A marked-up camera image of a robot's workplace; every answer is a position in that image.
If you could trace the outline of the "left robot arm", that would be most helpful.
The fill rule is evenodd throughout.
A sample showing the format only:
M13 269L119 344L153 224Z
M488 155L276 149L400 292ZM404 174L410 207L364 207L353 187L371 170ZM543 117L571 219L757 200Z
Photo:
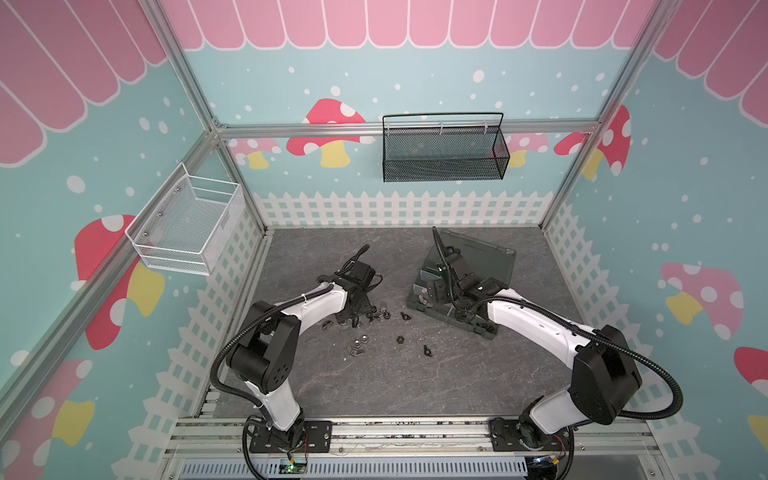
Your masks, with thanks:
M356 328L378 313L369 293L383 276L361 260L369 249L363 245L333 274L319 276L318 287L308 293L277 304L253 303L241 329L213 360L210 384L251 402L257 419L290 445L304 432L305 416L289 382L300 335L328 317Z

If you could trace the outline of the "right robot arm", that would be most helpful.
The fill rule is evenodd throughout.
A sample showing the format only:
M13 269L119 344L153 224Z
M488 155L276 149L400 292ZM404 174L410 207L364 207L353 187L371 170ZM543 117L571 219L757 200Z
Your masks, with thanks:
M568 386L533 401L518 417L516 429L528 449L538 449L563 429L589 423L610 425L618 417L661 420L682 409L684 394L676 379L631 350L620 330L610 325L594 329L566 319L494 278L478 281L461 254L445 245L436 227L432 235L448 299L460 319L479 316L515 331L571 371ZM668 406L655 411L625 408L642 386L641 365L668 386L672 394Z

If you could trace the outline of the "green compartment organizer box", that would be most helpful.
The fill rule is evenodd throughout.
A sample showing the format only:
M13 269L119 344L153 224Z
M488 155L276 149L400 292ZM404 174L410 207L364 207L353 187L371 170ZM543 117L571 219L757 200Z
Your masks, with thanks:
M439 230L407 296L409 309L450 326L496 337L487 308L469 308L509 287L517 252L452 230Z

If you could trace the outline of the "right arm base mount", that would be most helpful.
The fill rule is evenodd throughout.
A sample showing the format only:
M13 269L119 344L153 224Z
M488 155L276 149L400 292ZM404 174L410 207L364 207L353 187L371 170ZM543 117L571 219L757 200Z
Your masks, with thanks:
M495 452L538 452L564 453L567 442L566 430L546 434L533 423L516 418L495 417L488 422L490 440Z

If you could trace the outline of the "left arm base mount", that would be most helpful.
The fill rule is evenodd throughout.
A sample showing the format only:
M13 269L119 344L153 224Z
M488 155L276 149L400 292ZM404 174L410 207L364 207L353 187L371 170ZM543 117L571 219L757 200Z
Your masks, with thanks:
M249 428L248 451L266 453L328 453L332 437L331 421L299 420L289 430L257 423Z

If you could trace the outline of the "aluminium rail frame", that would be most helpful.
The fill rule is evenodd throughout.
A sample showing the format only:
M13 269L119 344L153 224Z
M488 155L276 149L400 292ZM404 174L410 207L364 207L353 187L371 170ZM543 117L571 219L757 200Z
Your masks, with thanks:
M526 450L508 420L486 416L327 417L286 453L240 418L181 421L159 479L670 479L649 427L618 419L586 425Z

